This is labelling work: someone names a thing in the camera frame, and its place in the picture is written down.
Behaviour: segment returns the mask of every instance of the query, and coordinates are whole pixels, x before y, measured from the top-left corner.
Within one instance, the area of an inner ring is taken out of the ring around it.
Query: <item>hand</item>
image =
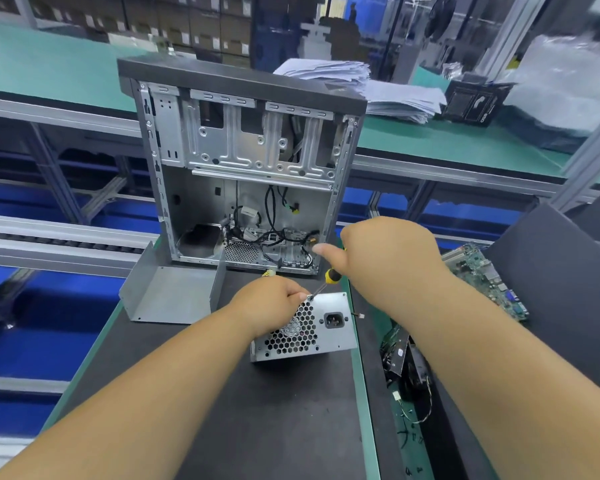
[[[345,227],[340,237],[346,251],[316,244],[313,252],[348,276],[369,303],[389,314],[452,276],[433,234],[414,222],[375,217]]]
[[[289,323],[309,294],[293,280],[264,276],[238,291],[227,306],[248,322],[255,339]]]

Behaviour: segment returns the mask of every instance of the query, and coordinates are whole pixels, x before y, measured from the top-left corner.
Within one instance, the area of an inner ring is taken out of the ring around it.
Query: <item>blue floor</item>
[[[338,220],[366,218],[370,198],[370,191],[347,188]],[[383,194],[379,201],[379,211],[385,216],[401,217],[407,206],[402,195]],[[64,221],[48,191],[10,185],[0,185],[0,215]],[[519,217],[519,212],[509,210],[432,200],[421,223],[435,233],[493,240]],[[142,201],[110,203],[93,225],[159,233],[154,204]],[[439,245],[453,249],[458,243],[441,239]],[[0,267],[0,283],[11,272]],[[120,278],[38,273],[16,300],[16,327],[5,330],[0,325],[0,376],[71,380],[115,308],[122,282]],[[0,394],[0,435],[36,435],[56,400]]]

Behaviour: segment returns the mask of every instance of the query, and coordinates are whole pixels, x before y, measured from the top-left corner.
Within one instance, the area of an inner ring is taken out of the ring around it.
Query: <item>screwdriver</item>
[[[334,268],[330,267],[324,274],[324,283],[321,284],[320,288],[315,291],[312,295],[307,298],[308,301],[313,301],[313,298],[318,296],[322,290],[327,288],[327,285],[334,285],[342,279],[342,275],[338,273]]]

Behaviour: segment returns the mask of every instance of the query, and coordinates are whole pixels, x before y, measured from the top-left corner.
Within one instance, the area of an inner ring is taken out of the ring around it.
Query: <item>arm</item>
[[[288,323],[307,294],[279,276],[251,282],[42,433],[0,480],[172,479],[250,341]]]
[[[600,480],[599,387],[451,274],[423,227],[377,217],[342,241],[313,250],[412,334],[501,480]]]

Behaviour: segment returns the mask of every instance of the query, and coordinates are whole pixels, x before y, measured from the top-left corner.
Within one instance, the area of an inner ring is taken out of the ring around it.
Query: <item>hexagonal vent grille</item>
[[[305,301],[297,309],[291,322],[286,327],[269,334],[264,345],[271,353],[276,354],[307,351],[310,346],[315,346],[315,341],[318,339],[314,320],[313,307],[311,303]]]
[[[259,257],[256,246],[248,242],[229,242],[224,249],[224,259],[227,261],[253,264]]]

